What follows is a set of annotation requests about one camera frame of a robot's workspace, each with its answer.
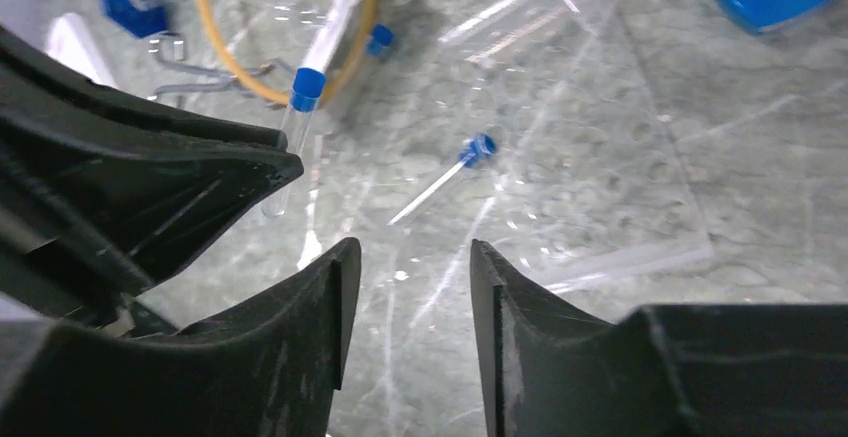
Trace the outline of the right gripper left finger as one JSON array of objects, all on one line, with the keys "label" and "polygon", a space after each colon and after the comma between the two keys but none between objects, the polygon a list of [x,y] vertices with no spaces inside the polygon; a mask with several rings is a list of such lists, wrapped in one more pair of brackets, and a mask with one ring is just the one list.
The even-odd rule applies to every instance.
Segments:
[{"label": "right gripper left finger", "polygon": [[118,338],[64,320],[1,325],[5,436],[322,436],[342,386],[362,250],[173,335]]}]

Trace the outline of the clear test tube rack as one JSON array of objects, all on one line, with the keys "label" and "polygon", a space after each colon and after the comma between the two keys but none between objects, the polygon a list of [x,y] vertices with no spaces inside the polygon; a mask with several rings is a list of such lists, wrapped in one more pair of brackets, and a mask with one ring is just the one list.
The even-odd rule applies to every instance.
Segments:
[{"label": "clear test tube rack", "polygon": [[499,143],[483,237],[558,294],[713,254],[614,0],[573,1],[481,0],[440,39]]}]

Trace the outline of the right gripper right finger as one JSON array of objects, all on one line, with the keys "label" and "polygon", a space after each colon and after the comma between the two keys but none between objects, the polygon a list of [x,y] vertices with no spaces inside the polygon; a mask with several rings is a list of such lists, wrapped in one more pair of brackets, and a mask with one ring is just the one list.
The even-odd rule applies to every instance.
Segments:
[{"label": "right gripper right finger", "polygon": [[491,436],[843,436],[843,304],[659,304],[612,324],[474,241]]}]

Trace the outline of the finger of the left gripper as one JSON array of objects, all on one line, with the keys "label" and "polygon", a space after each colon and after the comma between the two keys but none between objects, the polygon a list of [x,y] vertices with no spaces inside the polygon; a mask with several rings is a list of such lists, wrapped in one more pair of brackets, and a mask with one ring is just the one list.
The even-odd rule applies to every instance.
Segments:
[{"label": "finger of the left gripper", "polygon": [[101,327],[303,174],[278,131],[178,110],[1,33],[1,288]]}]

